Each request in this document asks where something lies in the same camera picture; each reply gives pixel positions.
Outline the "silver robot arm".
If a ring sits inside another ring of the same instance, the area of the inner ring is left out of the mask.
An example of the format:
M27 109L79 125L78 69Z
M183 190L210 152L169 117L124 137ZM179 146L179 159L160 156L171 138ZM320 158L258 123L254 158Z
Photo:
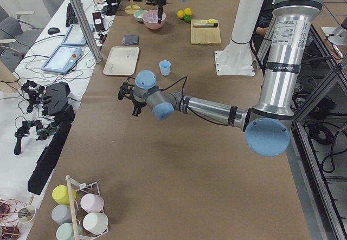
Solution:
M215 52L219 76L252 75L252 34L264 0L240 0L229 44ZM142 70L134 84L124 82L118 99L129 99L133 115L148 106L163 120L174 111L192 113L211 123L240 128L248 146L257 154L282 154L290 143L294 116L290 108L301 61L312 21L321 13L324 0L274 0L275 25L271 37L264 81L258 103L242 109L207 101L183 92L167 93L157 85L156 75Z

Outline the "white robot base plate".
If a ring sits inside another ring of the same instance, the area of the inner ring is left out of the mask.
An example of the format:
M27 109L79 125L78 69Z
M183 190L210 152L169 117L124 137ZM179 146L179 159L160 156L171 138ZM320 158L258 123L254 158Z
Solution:
M229 44L215 52L218 76L254 76L250 48L252 34L264 0L240 0Z

